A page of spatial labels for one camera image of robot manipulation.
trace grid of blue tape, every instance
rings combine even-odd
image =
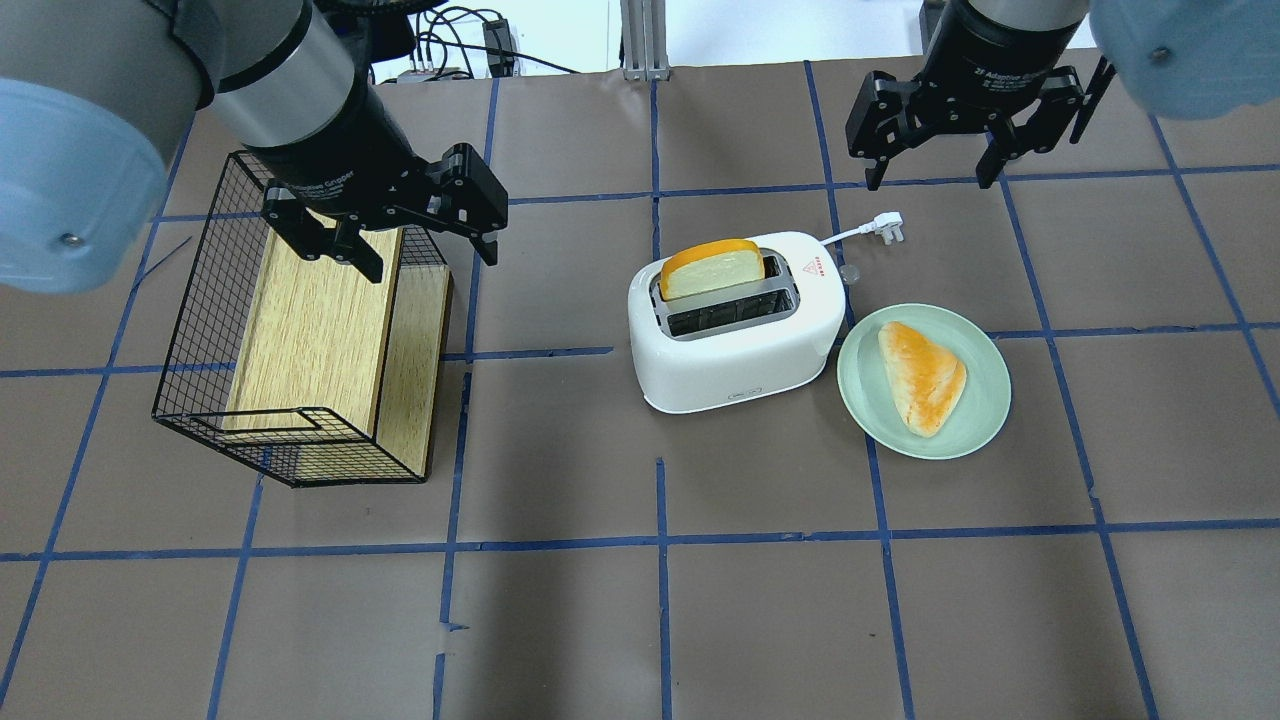
[[[782,186],[764,186],[764,187],[724,187],[724,188],[681,190],[681,191],[662,190],[659,182],[660,172],[659,172],[659,152],[658,152],[658,119],[659,119],[658,85],[650,83],[650,95],[649,95],[650,143],[652,143],[652,158],[653,158],[650,191],[626,192],[626,193],[602,193],[602,195],[524,197],[524,199],[512,199],[511,204],[526,205],[526,204],[591,202],[591,201],[631,200],[631,199],[648,197],[652,200],[653,204],[654,259],[659,259],[662,256],[660,202],[662,199],[664,197],[824,191],[827,193],[828,209],[831,214],[832,233],[838,233],[841,232],[842,228],[840,222],[840,213],[836,206],[836,191],[865,187],[865,183],[833,181],[832,165],[831,165],[831,149],[827,145],[827,133],[826,128],[823,127],[823,118],[818,100],[818,88],[817,83],[814,82],[813,68],[808,61],[804,63],[804,70],[809,88],[809,97],[813,105],[817,136],[819,138],[819,145],[820,145],[823,178],[824,178],[823,183],[782,184]],[[499,86],[500,81],[493,82],[489,97],[489,113],[488,113],[488,127],[485,133],[484,158],[486,161],[490,163],[493,158],[493,138],[495,127],[494,119],[498,110]],[[160,365],[115,364],[115,359],[120,348],[120,342],[124,337],[124,329],[128,324],[129,315],[133,310],[133,304],[137,297],[138,287],[142,284],[142,281],[152,270],[155,270],[156,266],[159,266],[160,263],[168,260],[174,252],[177,252],[182,247],[182,246],[175,247],[168,255],[157,260],[155,264],[148,265],[156,232],[160,224],[163,223],[200,222],[205,219],[204,215],[155,217],[151,222],[151,229],[142,251],[142,258],[134,273],[134,282],[128,295],[128,299],[124,304],[124,310],[122,313],[120,322],[111,343],[111,351],[108,356],[105,365],[96,368],[0,370],[0,378],[68,377],[68,375],[96,375],[101,378],[99,382],[97,392],[93,397],[88,419],[86,420],[83,432],[81,434],[81,441],[79,446],[77,447],[76,460],[72,464],[72,469],[61,500],[59,502],[58,511],[54,516],[54,523],[52,527],[50,528],[50,533],[44,550],[40,552],[29,552],[29,553],[20,553],[20,552],[0,553],[0,562],[37,564],[36,577],[32,583],[31,593],[28,596],[26,607],[23,610],[22,620],[18,626],[17,635],[13,641],[13,646],[10,648],[5,664],[3,679],[0,679],[0,707],[3,707],[4,705],[4,698],[8,694],[14,669],[22,653],[23,641],[26,639],[32,614],[35,612],[36,603],[40,598],[40,592],[45,574],[49,569],[49,565],[55,561],[209,559],[209,557],[237,559],[236,577],[233,582],[230,602],[227,611],[221,643],[219,647],[218,662],[212,678],[212,691],[210,693],[209,710],[206,715],[209,720],[212,720],[214,717],[218,716],[223,678],[225,675],[227,660],[230,652],[230,644],[234,635],[237,610],[239,606],[241,593],[243,591],[246,570],[252,557],[443,553],[444,571],[442,577],[439,620],[447,629],[452,630],[461,628],[460,625],[453,624],[451,620],[454,561],[457,553],[460,552],[539,552],[539,551],[557,551],[557,550],[585,550],[585,548],[641,546],[641,547],[654,547],[657,548],[658,552],[658,578],[659,578],[658,600],[659,600],[659,639],[660,639],[659,655],[660,655],[660,673],[662,673],[660,706],[662,706],[663,719],[669,720],[673,716],[672,656],[671,656],[672,607],[669,600],[669,574],[667,566],[667,551],[671,546],[736,544],[736,543],[877,542],[881,544],[882,548],[884,584],[888,601],[890,623],[893,633],[893,647],[899,669],[902,706],[905,716],[908,719],[914,719],[915,707],[911,696],[909,657],[908,657],[906,643],[902,634],[902,619],[899,609],[896,579],[893,571],[893,556],[892,556],[893,541],[927,539],[927,538],[993,538],[993,537],[1096,534],[1100,538],[1100,542],[1102,543],[1103,556],[1111,578],[1112,589],[1115,592],[1116,605],[1121,616],[1121,624],[1124,626],[1125,638],[1128,641],[1129,651],[1133,659],[1134,673],[1137,675],[1143,701],[1146,703],[1147,715],[1151,719],[1158,717],[1156,698],[1153,696],[1149,679],[1147,678],[1146,666],[1142,657],[1140,643],[1137,637],[1137,632],[1134,629],[1133,619],[1129,611],[1124,591],[1124,582],[1120,575],[1120,570],[1115,559],[1115,552],[1111,546],[1111,536],[1116,533],[1123,534],[1123,533],[1156,533],[1156,532],[1280,529],[1280,518],[1175,520],[1175,521],[1148,521],[1148,523],[1107,521],[1102,509],[1102,503],[1097,497],[1094,497],[1093,493],[1093,473],[1089,465],[1088,452],[1084,446],[1083,434],[1080,432],[1079,419],[1075,414],[1075,407],[1071,401],[1071,393],[1068,378],[1062,369],[1061,359],[1059,356],[1056,341],[1057,338],[1064,338],[1064,337],[1105,337],[1105,336],[1125,336],[1125,334],[1206,333],[1206,332],[1242,333],[1248,343],[1251,355],[1254,360],[1254,364],[1257,365],[1257,370],[1262,379],[1263,387],[1266,388],[1266,392],[1271,400],[1271,404],[1276,414],[1280,415],[1280,397],[1277,397],[1276,386],[1254,340],[1254,333],[1258,331],[1280,331],[1280,322],[1249,322],[1245,318],[1244,311],[1235,296],[1235,292],[1231,288],[1230,281],[1228,279],[1226,272],[1222,268],[1221,261],[1219,260],[1212,240],[1208,232],[1206,231],[1204,224],[1199,218],[1199,213],[1196,209],[1194,201],[1189,191],[1187,190],[1185,182],[1183,181],[1184,176],[1190,176],[1190,174],[1275,172],[1280,170],[1280,164],[1181,168],[1174,159],[1172,151],[1170,150],[1169,142],[1165,138],[1160,122],[1155,117],[1151,118],[1151,126],[1165,154],[1165,159],[1167,161],[1166,169],[1080,172],[1080,173],[1038,173],[1038,174],[1024,174],[1024,176],[1001,176],[1000,178],[1000,191],[1004,196],[1005,205],[1009,211],[1010,223],[1012,225],[1014,234],[1018,240],[1019,251],[1021,254],[1024,269],[1027,272],[1027,277],[1030,283],[1032,295],[1036,301],[1036,309],[1041,320],[1041,327],[1025,331],[993,332],[988,334],[993,340],[1039,338],[1046,342],[1050,351],[1050,359],[1052,361],[1052,366],[1057,378],[1062,405],[1068,415],[1068,423],[1071,430],[1073,441],[1075,443],[1078,459],[1080,462],[1080,469],[1085,480],[1085,492],[1088,493],[1091,505],[1093,507],[1094,521],[1092,524],[892,529],[888,524],[888,515],[884,506],[883,488],[879,477],[877,446],[874,441],[872,441],[868,437],[865,442],[867,442],[868,464],[872,478],[872,493],[876,502],[876,520],[877,520],[876,523],[877,527],[874,530],[828,530],[828,532],[808,532],[808,533],[781,532],[781,533],[669,534],[667,528],[666,465],[662,459],[657,459],[655,462],[657,533],[653,536],[622,536],[622,537],[600,537],[600,538],[568,538],[568,539],[553,539],[553,541],[515,541],[515,542],[488,542],[488,541],[460,542],[457,539],[458,515],[460,515],[462,489],[463,489],[463,483],[462,483],[463,460],[466,455],[467,415],[470,411],[470,397],[471,397],[471,384],[472,384],[472,373],[470,370],[470,365],[476,361],[488,361],[488,360],[518,360],[527,357],[604,355],[613,350],[612,347],[600,346],[600,347],[563,347],[563,348],[477,352],[475,350],[475,323],[476,323],[476,310],[479,305],[479,287],[480,287],[480,281],[483,278],[483,272],[480,263],[472,263],[471,287],[470,287],[468,306],[467,306],[467,329],[466,329],[465,351],[460,354],[447,354],[443,356],[445,361],[461,361],[466,363],[468,366],[467,372],[463,375],[457,452],[454,460],[453,486],[452,486],[451,503],[449,503],[449,528],[447,539],[444,542],[357,544],[357,546],[255,547],[253,530],[257,523],[259,507],[262,498],[262,478],[259,477],[252,491],[248,518],[244,524],[243,541],[241,543],[241,547],[238,548],[225,547],[225,548],[191,548],[191,550],[179,548],[179,550],[146,550],[146,551],[143,550],[56,551],[54,550],[54,547],[56,544],[63,519],[65,518],[67,507],[72,498],[72,493],[76,488],[76,480],[79,474],[81,464],[83,462],[84,459],[84,451],[88,446],[90,437],[93,432],[93,424],[96,421],[97,413],[101,407],[102,397],[106,393],[110,378],[116,374],[159,373],[161,370]],[[188,137],[189,137],[189,129],[187,136],[183,137],[182,143],[178,147],[177,158],[174,160],[173,168],[170,169],[168,190],[165,192],[165,201],[168,201],[168,196],[173,190],[173,182],[174,178],[177,177],[177,170],[180,165]],[[1018,182],[1034,182],[1046,179],[1069,181],[1069,179],[1126,178],[1126,177],[1174,178],[1179,193],[1183,199],[1183,202],[1185,204],[1187,211],[1196,225],[1196,231],[1199,236],[1199,240],[1204,246],[1204,251],[1222,287],[1222,292],[1228,297],[1228,301],[1235,315],[1236,322],[1234,324],[1211,324],[1211,325],[1198,325],[1198,327],[1169,325],[1169,327],[1153,327],[1153,328],[1115,327],[1115,328],[1075,328],[1075,329],[1059,329],[1053,328],[1050,324],[1048,313],[1044,306],[1044,300],[1041,293],[1038,281],[1036,278],[1036,269],[1032,264],[1030,255],[1027,249],[1027,241],[1023,234],[1021,224],[1018,217],[1018,209],[1014,204],[1012,193],[1010,192],[1010,184]],[[954,184],[954,183],[973,183],[973,182],[975,181],[970,177],[946,177],[946,178],[886,181],[884,184],[927,186],[927,184]],[[842,243],[837,243],[835,251],[837,254],[837,260],[842,261],[842,254],[844,254]],[[849,309],[846,320],[849,322],[850,325],[855,320],[851,307]],[[445,669],[447,669],[447,656],[444,653],[440,653],[435,657],[435,665],[434,665],[434,696],[433,696],[434,719],[439,719],[442,712]]]

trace toaster slot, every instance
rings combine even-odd
[[[658,278],[649,287],[658,327],[673,340],[691,341],[740,328],[773,323],[792,315],[800,291],[787,261],[762,249],[764,279],[664,301]]]
[[[681,337],[700,331],[710,331],[733,323],[764,318],[795,307],[791,293],[778,288],[750,297],[719,302],[707,307],[676,313],[667,318],[671,337]]]

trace blue tape line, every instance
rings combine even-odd
[[[1277,331],[1280,322],[1249,323],[1254,331]],[[1053,337],[1111,337],[1129,334],[1181,334],[1181,333],[1222,333],[1239,332],[1236,324],[1204,324],[1194,327],[1184,325],[1156,325],[1149,328],[1075,328],[1055,329]],[[1044,331],[991,331],[987,333],[991,340],[1028,340],[1043,338]],[[608,355],[614,346],[600,345],[589,347],[548,347],[540,350],[492,350],[479,352],[445,352],[440,360],[445,363],[475,363],[479,360],[526,360],[530,357],[579,357],[584,355]],[[170,368],[175,373],[200,372],[230,372],[236,369],[236,363],[200,363],[179,364]],[[33,368],[26,370],[0,370],[0,379],[5,378],[52,378],[68,375],[133,375],[159,373],[163,365],[116,365],[113,368]]]
[[[498,87],[500,87],[502,79],[493,78],[493,85],[489,87],[489,115],[485,119],[484,129],[484,161],[486,165],[493,164],[493,133],[498,124]]]
[[[1152,168],[1142,170],[1088,170],[1080,173],[1027,173],[1027,174],[1006,174],[1005,177],[1009,182],[1033,182],[1033,181],[1074,181],[1074,179],[1105,179],[1105,178],[1153,178],[1153,177],[1167,177],[1169,170],[1165,168]]]
[[[306,547],[255,547],[251,557],[343,557],[349,555],[429,555],[447,552],[443,542],[406,542],[385,544],[317,544]]]
[[[705,190],[664,190],[662,197],[708,197],[713,195],[768,195],[772,192],[806,192],[826,190],[823,183],[762,184],[756,187],[712,187]]]
[[[790,542],[878,541],[879,530],[820,530],[783,533],[690,533],[669,536],[667,544],[772,544]]]
[[[445,536],[444,575],[440,583],[440,623],[449,621],[453,607],[453,561],[458,543],[458,519],[462,512],[462,471],[467,452],[467,423],[471,413],[471,373],[462,375],[462,409],[458,414],[458,439],[453,456],[453,489],[449,495],[449,529]]]
[[[1240,306],[1239,299],[1235,296],[1235,290],[1231,288],[1231,282],[1226,277],[1226,269],[1222,266],[1221,260],[1217,258],[1217,251],[1213,249],[1213,241],[1208,237],[1208,231],[1204,229],[1204,222],[1199,217],[1199,211],[1196,210],[1196,202],[1192,201],[1192,193],[1187,190],[1187,182],[1183,179],[1181,169],[1178,167],[1178,161],[1174,159],[1174,151],[1169,147],[1169,141],[1165,138],[1165,132],[1160,127],[1160,120],[1156,115],[1147,115],[1151,120],[1151,129],[1156,131],[1156,140],[1160,141],[1160,150],[1165,154],[1165,160],[1169,163],[1169,169],[1174,173],[1174,183],[1178,186],[1178,193],[1183,196],[1183,205],[1187,206],[1187,213],[1192,217],[1192,224],[1196,225],[1196,234],[1199,236],[1201,245],[1204,246],[1204,254],[1208,255],[1210,264],[1213,265],[1213,273],[1217,275],[1217,282],[1222,286],[1222,292],[1226,295],[1226,301],[1231,305],[1231,313],[1235,315],[1235,322],[1239,325],[1242,333],[1244,333],[1244,342],[1249,346],[1249,354],[1253,355],[1253,364],[1258,368],[1258,375],[1262,378],[1262,386],[1267,389],[1267,397],[1271,400],[1271,409],[1275,411],[1276,416],[1280,418],[1280,393],[1276,392],[1276,384],[1271,379],[1271,373],[1267,370],[1267,363],[1262,357],[1262,351],[1258,348],[1257,341],[1253,338],[1253,331],[1249,329],[1249,322],[1244,318],[1244,307]]]
[[[51,560],[202,560],[210,557],[239,557],[234,547],[197,547],[168,550],[68,550],[54,552]]]
[[[458,437],[453,450],[453,487],[449,491],[449,529],[444,542],[444,569],[440,574],[440,625],[448,626],[453,612],[453,571],[458,548],[458,520],[462,514],[462,473],[467,455],[467,425],[471,416],[471,372],[462,375],[462,398],[458,401]],[[435,659],[431,687],[431,717],[439,720],[444,702],[444,664],[442,652]]]
[[[804,61],[804,77],[809,85],[809,104],[813,106],[813,122],[818,131],[818,150],[822,154],[822,179],[827,191],[827,213],[831,215],[831,234],[840,234],[840,209],[836,206],[836,184],[831,173],[831,151],[827,147],[827,127],[822,120],[822,104],[818,101],[818,83],[813,79],[813,63]],[[845,264],[845,241],[836,241],[836,265]],[[845,286],[845,323],[851,328],[856,322],[850,287]]]
[[[599,195],[548,195],[543,197],[515,197],[508,200],[508,205],[549,205],[561,202],[607,202],[609,200],[635,200],[637,197],[652,197],[652,191],[645,192],[602,192]]]
[[[175,373],[234,370],[236,363],[202,363],[174,365]],[[159,373],[164,365],[113,365],[110,368],[35,368],[29,370],[0,370],[3,378],[63,378],[72,375],[145,375]]]
[[[1112,533],[1169,533],[1197,530],[1270,530],[1280,528],[1280,518],[1238,518],[1224,520],[1156,520],[1146,523],[1108,523]]]
[[[241,539],[239,560],[236,562],[236,579],[232,582],[232,597],[227,603],[227,620],[223,623],[223,641],[218,646],[218,665],[214,667],[214,684],[209,693],[209,711],[205,720],[216,720],[218,705],[223,698],[223,680],[227,678],[227,659],[232,652],[232,635],[236,633],[236,615],[239,612],[239,598],[244,589],[244,573],[248,569],[250,550],[253,547],[253,530],[257,528],[257,512],[262,505],[262,474],[253,483],[253,498],[248,505],[248,519],[244,521],[244,537]]]
[[[658,81],[649,81],[649,193],[653,204],[653,237],[650,238],[650,256],[654,261],[662,259],[662,176],[659,174],[658,160]]]
[[[173,192],[173,183],[178,177],[178,165],[182,163],[182,156],[187,150],[187,141],[191,138],[191,127],[192,126],[189,124],[187,126],[187,131],[182,135],[182,140],[178,142],[178,150],[174,154],[173,167],[169,169],[169,178],[166,181],[164,197],[160,200],[161,208],[169,202],[169,195]],[[129,323],[129,314],[133,311],[133,301],[138,295],[138,279],[142,277],[142,273],[146,272],[147,259],[151,256],[151,247],[155,245],[156,232],[159,228],[160,225],[157,223],[151,223],[151,232],[147,233],[146,245],[142,247],[142,258],[138,260],[138,266],[133,273],[133,287],[129,290],[129,296],[124,301],[124,310],[120,313],[120,323],[115,328],[115,337],[111,341],[111,351],[106,359],[106,368],[115,365],[115,356],[120,351],[120,341],[124,340],[124,328]],[[90,407],[88,419],[84,421],[84,430],[81,433],[79,446],[76,448],[76,460],[72,462],[70,473],[67,477],[63,496],[58,502],[58,512],[54,515],[52,527],[49,529],[49,538],[45,541],[45,550],[40,557],[40,566],[36,568],[36,578],[31,583],[31,593],[27,596],[27,605],[22,611],[22,620],[18,623],[18,632],[14,635],[13,646],[9,648],[9,659],[5,662],[4,676],[0,678],[0,708],[4,707],[5,697],[9,694],[9,684],[13,682],[13,673],[18,667],[18,657],[22,655],[22,644],[27,639],[27,630],[31,628],[31,618],[36,612],[36,602],[40,600],[40,591],[45,583],[45,574],[49,571],[49,564],[52,560],[54,546],[58,543],[58,536],[63,529],[63,520],[67,518],[67,507],[70,505],[72,493],[76,491],[76,480],[79,478],[81,465],[84,462],[84,452],[88,450],[88,441],[93,434],[93,424],[97,421],[97,413],[102,407],[102,397],[106,395],[108,380],[110,380],[110,375],[104,374],[102,379],[97,383],[97,393],[93,396],[93,405]]]
[[[1128,334],[1185,334],[1239,332],[1239,325],[1212,323],[1206,325],[1153,325],[1149,328],[1080,328],[1074,331],[1053,331],[1053,337],[1110,337]]]
[[[897,602],[897,574],[893,571],[893,530],[888,525],[884,507],[884,488],[881,484],[879,456],[876,441],[867,438],[867,464],[872,474],[872,495],[876,500],[876,532],[881,543],[881,561],[884,566],[884,592],[888,600],[888,621],[893,632],[893,655],[897,657],[897,682],[902,691],[902,712],[906,720],[915,720],[915,698],[911,693],[911,674],[906,664],[906,638],[902,634],[902,612]]]
[[[444,707],[444,653],[435,653],[435,671],[431,673],[431,720],[440,720]]]
[[[1164,132],[1157,131],[1160,137],[1164,138]],[[1221,173],[1272,173],[1280,170],[1280,164],[1268,163],[1262,165],[1211,165],[1206,168],[1184,168],[1178,165],[1178,172],[1184,176],[1206,176],[1206,174],[1221,174]]]
[[[492,145],[493,132],[486,131],[485,142]],[[489,161],[488,152],[485,154],[485,161]],[[1179,168],[1184,176],[1198,176],[1198,174],[1221,174],[1221,173],[1260,173],[1260,172],[1276,172],[1280,170],[1280,164],[1262,164],[1262,165],[1213,165],[1204,168]],[[1075,179],[1100,179],[1100,178],[1133,178],[1133,177],[1167,177],[1172,174],[1170,170],[1164,168],[1147,169],[1147,170],[1091,170],[1080,173],[1027,173],[1018,176],[1009,176],[1010,182],[1032,182],[1032,181],[1075,181]],[[884,186],[914,186],[914,184],[970,184],[978,181],[972,177],[945,177],[945,178],[904,178],[904,179],[887,179],[882,184]],[[833,183],[837,190],[851,190],[867,187],[865,182],[837,182]],[[705,190],[667,190],[658,191],[657,195],[662,197],[684,197],[684,196],[703,196],[703,195],[751,195],[751,193],[768,193],[768,192],[801,192],[806,190],[823,190],[823,184],[808,183],[808,184],[774,184],[774,186],[759,186],[759,187],[721,187],[721,188],[705,188]],[[600,202],[611,200],[634,200],[636,197],[650,197],[653,191],[645,192],[602,192],[595,195],[557,195],[557,196],[536,196],[536,197],[512,197],[508,200],[508,205],[538,205],[538,204],[558,204],[558,202]],[[232,220],[232,219],[246,219],[256,218],[257,213],[218,213],[214,215],[156,215],[154,222],[156,223],[198,223],[206,219],[212,220]]]
[[[1213,520],[1148,520],[1107,523],[1110,533],[1185,533],[1203,530],[1260,530],[1280,529],[1280,518],[1225,518]],[[1096,533],[1097,524],[1069,525],[991,525],[960,528],[909,528],[892,530],[893,539],[957,539],[1006,538],[1028,536],[1080,536]],[[650,536],[617,536],[602,538],[567,538],[549,541],[471,541],[453,546],[457,552],[543,552],[556,550],[595,550],[609,547],[654,547],[673,544],[772,544],[806,542],[876,542],[879,530],[819,530],[780,533],[690,533]],[[259,547],[250,551],[252,557],[306,557],[343,555],[430,555],[449,551],[448,542],[343,544],[314,547]],[[168,548],[168,550],[76,550],[59,551],[52,562],[83,560],[200,560],[238,557],[234,547]],[[40,552],[3,552],[0,562],[38,562]]]
[[[499,79],[493,78],[493,86],[489,90],[489,120],[484,135],[484,161],[492,167],[493,163],[493,133],[494,124],[498,117],[498,87]],[[480,304],[480,266],[484,260],[480,259],[479,252],[472,252],[471,255],[471,288],[467,293],[467,336],[466,336],[466,352],[471,355],[475,352],[476,347],[476,309]]]
[[[1084,487],[1089,496],[1089,505],[1093,510],[1094,529],[1102,544],[1102,556],[1106,560],[1107,574],[1111,578],[1111,589],[1116,596],[1116,609],[1120,612],[1120,624],[1124,626],[1125,642],[1129,644],[1129,656],[1133,660],[1134,674],[1138,678],[1138,688],[1142,692],[1142,701],[1147,708],[1148,720],[1158,720],[1160,712],[1156,708],[1156,697],[1151,689],[1151,680],[1147,676],[1147,664],[1142,657],[1142,647],[1138,643],[1138,632],[1133,624],[1133,615],[1129,611],[1129,600],[1124,589],[1124,580],[1120,578],[1120,566],[1116,562],[1115,550],[1111,547],[1111,536],[1107,533],[1107,520],[1102,511],[1102,502],[1094,495],[1093,466],[1089,455],[1084,448],[1084,434],[1080,432],[1080,421],[1075,414],[1075,404],[1071,400],[1071,389],[1068,387],[1066,372],[1062,369],[1062,357],[1057,350],[1055,331],[1048,319],[1048,310],[1044,307],[1044,296],[1041,293],[1039,281],[1036,277],[1036,266],[1032,264],[1030,251],[1027,247],[1027,236],[1023,233],[1023,224],[1018,217],[1018,208],[1014,205],[1012,192],[1009,190],[1009,179],[1004,173],[1000,176],[1000,192],[1005,199],[1005,209],[1009,211],[1009,222],[1018,240],[1018,252],[1023,259],[1023,268],[1027,272],[1027,282],[1030,284],[1032,297],[1036,300],[1036,313],[1039,315],[1041,325],[1044,331],[1044,345],[1048,346],[1050,361],[1053,365],[1053,374],[1057,378],[1059,395],[1062,397],[1062,409],[1066,413],[1066,421],[1071,429],[1071,441],[1075,443],[1075,454],[1080,464],[1080,473],[1084,477]]]
[[[458,552],[545,552],[549,550],[598,550],[608,547],[653,547],[654,536],[617,536],[607,538],[572,538],[550,541],[477,541],[460,542]]]
[[[475,363],[476,360],[526,360],[530,357],[579,357],[582,355],[608,355],[613,352],[612,345],[595,347],[549,347],[547,350],[494,350],[489,352],[445,352],[442,360],[462,360]]]
[[[1084,536],[1098,532],[1089,525],[1014,525],[1007,528],[916,528],[893,530],[893,539],[1018,538],[1034,536]]]
[[[102,375],[105,368],[51,368],[31,370],[0,370],[0,378],[61,378],[69,375]]]
[[[662,720],[672,719],[671,702],[671,571],[667,565],[667,462],[654,462],[658,492],[658,638],[662,664]]]

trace bread roll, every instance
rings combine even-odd
[[[938,434],[964,392],[964,363],[902,323],[884,323],[878,340],[899,416],[920,437]]]

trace white wall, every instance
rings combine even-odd
[[[582,72],[618,67],[620,0],[485,0],[471,6],[507,15],[521,53]],[[667,55],[672,65],[918,55],[919,10],[919,0],[667,0]],[[463,42],[483,44],[479,20],[454,27]],[[1085,22],[1071,47],[1093,46]],[[483,77],[484,53],[472,51],[471,61]],[[558,72],[521,63],[524,74]],[[449,64],[461,63],[454,56]],[[384,79],[408,67],[408,60],[393,60],[375,70]]]

